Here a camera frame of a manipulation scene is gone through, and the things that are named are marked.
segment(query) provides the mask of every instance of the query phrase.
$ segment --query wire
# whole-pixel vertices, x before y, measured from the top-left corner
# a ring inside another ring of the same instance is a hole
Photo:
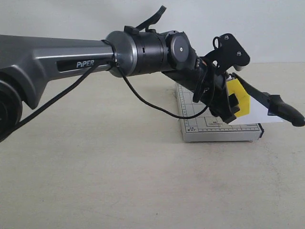
[[[165,109],[163,109],[163,108],[161,108],[161,107],[158,107],[158,106],[156,106],[156,105],[153,105],[153,104],[151,104],[150,102],[148,102],[148,101],[146,101],[145,99],[143,99],[143,98],[137,93],[137,91],[134,89],[134,87],[131,85],[131,83],[130,83],[129,80],[127,79],[127,77],[126,77],[126,75],[124,74],[124,72],[122,71],[122,69],[121,69],[119,66],[117,66],[117,68],[118,68],[118,70],[119,70],[121,76],[122,76],[123,79],[125,80],[126,84],[127,84],[128,87],[130,88],[130,90],[134,93],[134,95],[135,95],[139,100],[141,100],[141,102],[145,103],[146,105],[148,105],[148,106],[150,106],[150,107],[152,107],[152,108],[154,108],[154,109],[157,109],[157,110],[159,110],[159,111],[162,111],[162,112],[164,112],[164,113],[166,113],[166,114],[168,114],[168,115],[170,115],[170,116],[172,116],[172,117],[174,117],[174,118],[178,118],[178,119],[192,119],[192,118],[196,118],[196,117],[202,115],[202,114],[209,108],[209,106],[211,105],[211,103],[212,103],[212,101],[213,101],[213,98],[214,98],[214,93],[215,93],[215,81],[214,81],[214,72],[212,71],[211,77],[212,77],[213,91],[212,91],[212,97],[211,97],[209,103],[205,106],[205,108],[204,108],[201,112],[199,112],[199,113],[197,113],[197,114],[195,114],[195,115],[192,115],[192,116],[179,116],[179,115],[173,114],[173,113],[171,113],[171,112],[169,112],[169,111],[167,111],[167,110],[165,110]]]
[[[62,97],[64,97],[66,94],[68,94],[70,91],[72,91],[74,88],[76,88],[80,83],[87,78],[88,75],[90,75],[102,62],[105,60],[99,60],[97,61],[90,69],[88,69],[77,81],[75,81],[71,86],[69,86],[67,89],[53,97],[51,100],[49,100],[47,103],[42,105],[39,109],[34,111],[32,114],[24,118],[22,121],[17,123],[12,129],[5,132],[2,136],[0,136],[0,142],[7,138],[10,134],[12,134],[14,131],[18,130],[19,128],[26,125],[28,122],[33,120],[35,117],[37,117],[39,114],[41,114],[43,111],[45,111],[48,107],[50,107],[52,104],[60,100]]]

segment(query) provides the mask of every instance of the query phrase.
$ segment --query gray robotic arm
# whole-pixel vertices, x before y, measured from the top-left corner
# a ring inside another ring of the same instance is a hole
[[[241,70],[250,57],[231,34],[216,37],[219,47],[214,45],[213,51],[199,57],[184,32],[157,33],[149,28],[164,11],[162,6],[139,26],[125,26],[124,31],[114,31],[101,41],[0,35],[0,141],[20,122],[22,101],[35,109],[49,81],[89,70],[109,71],[126,82],[128,76],[162,72],[194,92],[194,102],[204,102],[226,123],[234,120],[239,107],[234,94],[229,96],[226,89],[227,69]],[[237,74],[232,76],[252,95],[252,87]],[[270,115],[281,116],[295,126],[305,125],[304,117],[278,97],[270,100],[269,94],[255,92],[259,102],[266,96],[269,102],[261,103]]]

